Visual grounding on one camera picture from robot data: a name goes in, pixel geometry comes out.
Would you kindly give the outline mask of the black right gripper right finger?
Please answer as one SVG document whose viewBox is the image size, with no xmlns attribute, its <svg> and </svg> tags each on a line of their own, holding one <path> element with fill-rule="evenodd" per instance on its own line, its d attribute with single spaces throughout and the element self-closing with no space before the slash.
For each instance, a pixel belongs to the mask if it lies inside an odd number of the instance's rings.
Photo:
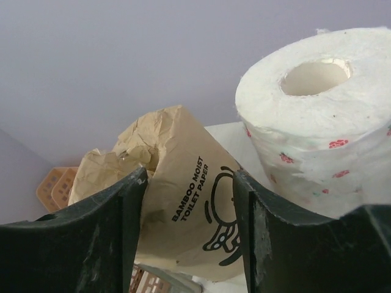
<svg viewBox="0 0 391 293">
<path fill-rule="evenodd" d="M 390 291 L 390 206 L 331 219 L 243 170 L 233 175 L 233 199 L 249 292 Z"/>
</svg>

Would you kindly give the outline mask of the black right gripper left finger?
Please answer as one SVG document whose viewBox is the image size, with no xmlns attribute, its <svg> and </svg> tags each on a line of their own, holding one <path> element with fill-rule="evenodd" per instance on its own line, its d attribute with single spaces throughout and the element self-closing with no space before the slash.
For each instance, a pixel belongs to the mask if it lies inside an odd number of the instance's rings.
<svg viewBox="0 0 391 293">
<path fill-rule="evenodd" d="M 128 292 L 148 184 L 140 167 L 36 221 L 1 226 L 1 291 Z"/>
</svg>

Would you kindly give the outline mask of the brown printed roll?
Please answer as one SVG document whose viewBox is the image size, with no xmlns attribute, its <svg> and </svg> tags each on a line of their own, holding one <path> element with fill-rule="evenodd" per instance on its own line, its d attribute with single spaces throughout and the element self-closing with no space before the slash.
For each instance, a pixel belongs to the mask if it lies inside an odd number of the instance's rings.
<svg viewBox="0 0 391 293">
<path fill-rule="evenodd" d="M 243 273 L 233 174 L 239 163 L 183 106 L 139 117 L 109 152 L 83 157 L 70 192 L 75 204 L 139 167 L 148 175 L 138 264 L 227 281 Z"/>
</svg>

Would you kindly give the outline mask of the white dotted paper roll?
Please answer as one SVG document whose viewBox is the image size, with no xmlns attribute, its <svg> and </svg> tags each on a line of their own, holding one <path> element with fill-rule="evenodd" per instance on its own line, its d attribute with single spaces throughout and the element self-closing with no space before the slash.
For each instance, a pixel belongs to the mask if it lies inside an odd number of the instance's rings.
<svg viewBox="0 0 391 293">
<path fill-rule="evenodd" d="M 273 189 L 337 218 L 390 203 L 390 29 L 325 32 L 251 66 L 235 106 Z"/>
</svg>

